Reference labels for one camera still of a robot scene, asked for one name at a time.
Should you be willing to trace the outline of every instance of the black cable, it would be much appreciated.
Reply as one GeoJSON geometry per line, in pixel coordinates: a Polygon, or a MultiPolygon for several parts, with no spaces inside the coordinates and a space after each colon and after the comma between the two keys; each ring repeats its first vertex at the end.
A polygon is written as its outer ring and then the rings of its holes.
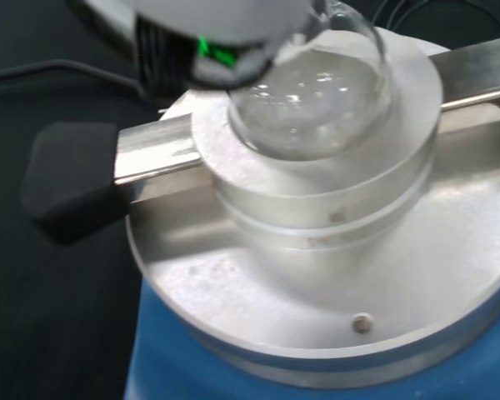
{"type": "Polygon", "coordinates": [[[36,73],[45,73],[48,71],[59,69],[83,73],[90,77],[100,79],[105,82],[114,83],[119,86],[124,86],[126,88],[131,88],[134,90],[139,89],[138,83],[135,79],[124,77],[113,72],[104,71],[103,69],[92,67],[82,62],[71,60],[47,60],[41,62],[33,62],[18,67],[0,69],[0,81],[22,78],[36,73]]]}
{"type": "Polygon", "coordinates": [[[396,32],[397,29],[400,27],[400,25],[403,24],[403,22],[408,19],[413,13],[416,13],[418,10],[423,8],[424,6],[428,5],[431,3],[432,0],[422,0],[421,2],[415,4],[411,8],[409,8],[397,21],[397,23],[394,24],[394,27],[391,28],[393,32],[396,32]]]}
{"type": "Polygon", "coordinates": [[[476,8],[478,11],[481,11],[482,13],[488,15],[500,27],[500,20],[487,7],[476,4],[475,2],[471,2],[470,0],[459,0],[459,1],[467,4],[469,7],[476,8]]]}
{"type": "Polygon", "coordinates": [[[387,26],[385,27],[386,29],[391,29],[391,26],[393,25],[394,18],[397,16],[398,12],[400,11],[400,8],[402,8],[405,3],[406,3],[406,0],[400,0],[400,2],[397,4],[397,6],[392,10],[391,16],[389,17],[389,19],[387,21],[387,26]]]}
{"type": "MultiPolygon", "coordinates": [[[[435,0],[423,0],[418,4],[415,4],[411,8],[409,8],[397,21],[397,23],[394,24],[394,27],[392,27],[392,31],[396,32],[398,28],[400,28],[400,25],[408,19],[413,13],[417,12],[424,6],[428,5],[429,3],[433,2],[435,0]]],[[[491,10],[484,6],[480,6],[474,2],[471,2],[470,0],[456,0],[458,2],[462,2],[464,4],[467,4],[469,7],[476,8],[478,11],[481,11],[482,13],[488,15],[498,26],[500,26],[500,20],[493,14],[491,10]]]]}
{"type": "Polygon", "coordinates": [[[380,7],[377,8],[376,12],[374,13],[374,16],[372,17],[372,25],[376,25],[376,21],[378,20],[378,17],[382,13],[385,6],[388,5],[388,3],[389,3],[389,0],[382,1],[382,4],[380,4],[380,7]]]}

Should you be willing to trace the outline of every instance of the dark surface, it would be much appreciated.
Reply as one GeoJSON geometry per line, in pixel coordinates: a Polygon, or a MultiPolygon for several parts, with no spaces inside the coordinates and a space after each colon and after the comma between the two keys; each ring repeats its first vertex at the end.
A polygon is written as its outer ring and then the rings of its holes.
{"type": "MultiPolygon", "coordinates": [[[[348,2],[369,16],[379,4],[348,2]]],[[[500,0],[484,4],[500,16],[500,0]]],[[[447,0],[434,0],[399,32],[450,48],[500,33],[480,12],[447,0]]],[[[0,1],[0,68],[49,58],[131,72],[60,0],[0,1]]],[[[57,247],[23,216],[18,190],[32,140],[45,125],[127,128],[156,117],[129,91],[73,73],[0,84],[0,399],[122,397],[140,289],[123,224],[57,247]]]]}

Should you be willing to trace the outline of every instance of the metal plate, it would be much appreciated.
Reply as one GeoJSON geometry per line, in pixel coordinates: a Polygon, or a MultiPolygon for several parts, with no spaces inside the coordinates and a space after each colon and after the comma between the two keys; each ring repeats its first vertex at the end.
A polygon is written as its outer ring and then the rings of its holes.
{"type": "Polygon", "coordinates": [[[147,280],[207,335],[307,360],[400,348],[500,289],[500,122],[440,135],[427,195],[397,226],[340,250],[255,264],[209,188],[144,202],[130,221],[147,280]],[[356,313],[372,316],[370,333],[354,332],[356,313]]]}

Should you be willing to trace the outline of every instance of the screw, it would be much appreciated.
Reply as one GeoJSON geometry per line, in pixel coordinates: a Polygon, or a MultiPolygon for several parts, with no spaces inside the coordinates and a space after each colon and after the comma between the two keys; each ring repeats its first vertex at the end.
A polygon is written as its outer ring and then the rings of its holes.
{"type": "Polygon", "coordinates": [[[369,333],[373,330],[373,317],[366,312],[360,312],[353,316],[352,328],[357,333],[369,333]]]}

